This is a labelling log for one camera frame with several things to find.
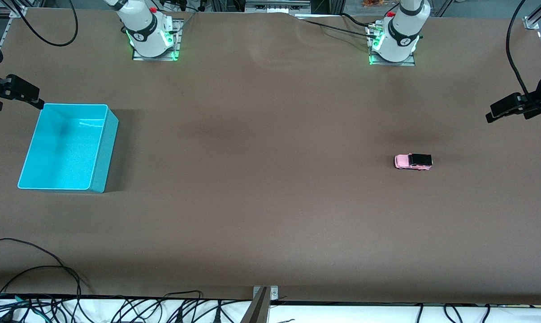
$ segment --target brown table surface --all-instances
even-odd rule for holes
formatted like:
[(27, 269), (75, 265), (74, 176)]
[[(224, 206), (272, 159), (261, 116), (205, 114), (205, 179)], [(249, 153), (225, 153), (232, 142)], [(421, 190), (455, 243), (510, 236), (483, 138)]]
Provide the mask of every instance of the brown table surface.
[[(67, 10), (27, 17), (51, 41), (72, 33)], [(78, 18), (64, 48), (15, 21), (0, 76), (113, 109), (107, 192), (19, 190), (39, 111), (6, 102), (0, 237), (59, 255), (85, 293), (247, 298), (274, 284), (287, 299), (541, 303), (541, 116), (484, 117), (520, 91), (507, 20), (430, 19), (416, 67), (396, 68), (368, 65), (358, 36), (286, 14), (197, 14), (177, 62), (131, 61), (114, 12)], [(516, 26), (512, 47), (533, 90), (537, 32)], [(435, 166), (396, 170), (399, 153)], [(0, 286), (41, 264), (54, 262), (2, 243)], [(74, 288), (43, 272), (10, 291)]]

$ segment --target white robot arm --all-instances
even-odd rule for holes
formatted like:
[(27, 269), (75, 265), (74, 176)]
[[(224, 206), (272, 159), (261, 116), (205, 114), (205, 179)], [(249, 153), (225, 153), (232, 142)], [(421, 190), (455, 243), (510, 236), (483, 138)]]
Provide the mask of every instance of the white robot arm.
[(398, 12), (385, 17), (383, 34), (372, 49), (387, 61), (403, 61), (415, 50), (420, 30), (430, 16), (428, 0), (401, 0)]
[(131, 45), (144, 57), (157, 57), (174, 45), (170, 34), (173, 19), (151, 11), (145, 0), (104, 0), (113, 8), (127, 29)]

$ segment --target green led light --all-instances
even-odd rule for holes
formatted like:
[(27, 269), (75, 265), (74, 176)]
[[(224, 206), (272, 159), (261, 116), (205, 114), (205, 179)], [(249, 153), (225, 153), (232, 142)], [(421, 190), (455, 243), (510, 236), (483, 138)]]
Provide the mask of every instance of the green led light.
[(172, 39), (172, 38), (167, 39), (167, 38), (164, 36), (164, 33), (161, 33), (161, 37), (163, 37), (163, 41), (164, 41), (164, 44), (165, 44), (166, 46), (172, 45), (172, 43), (173, 43), (173, 39)]
[(135, 45), (133, 45), (133, 40), (131, 39), (131, 35), (129, 35), (129, 33), (127, 33), (127, 37), (129, 37), (129, 43), (131, 44), (131, 47), (135, 47)]
[(176, 49), (175, 51), (172, 51), (172, 53), (170, 53), (170, 57), (172, 57), (173, 61), (178, 61), (178, 52), (179, 50)]

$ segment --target cyan plastic bin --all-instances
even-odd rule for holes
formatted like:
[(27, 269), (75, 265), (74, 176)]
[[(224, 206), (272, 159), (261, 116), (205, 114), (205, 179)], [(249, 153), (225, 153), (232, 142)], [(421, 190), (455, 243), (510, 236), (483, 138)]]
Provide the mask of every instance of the cyan plastic bin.
[(104, 192), (118, 125), (104, 104), (45, 104), (18, 188)]

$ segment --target metal mounting plate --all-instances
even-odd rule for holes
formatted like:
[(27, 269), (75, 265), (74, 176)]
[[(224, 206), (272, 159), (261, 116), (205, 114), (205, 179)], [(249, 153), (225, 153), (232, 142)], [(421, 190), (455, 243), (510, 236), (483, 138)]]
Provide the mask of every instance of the metal mounting plate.
[(388, 65), (388, 66), (415, 66), (414, 54), (403, 61), (386, 61), (379, 53), (376, 53), (372, 48), (368, 47), (370, 65)]
[(529, 20), (527, 20), (527, 18), (529, 17), (525, 16), (523, 18), (523, 26), (525, 27), (525, 29), (539, 29), (539, 24), (536, 23), (534, 25), (530, 25)]
[(133, 49), (134, 61), (178, 61), (178, 54), (181, 50), (182, 30), (181, 27), (184, 24), (183, 19), (173, 18), (173, 30), (177, 31), (172, 34), (174, 45), (167, 49), (164, 53), (157, 57), (144, 57)]
[[(262, 286), (254, 286), (252, 289), (252, 298), (256, 296), (256, 293)], [(278, 299), (278, 286), (270, 286), (270, 300), (276, 301)]]

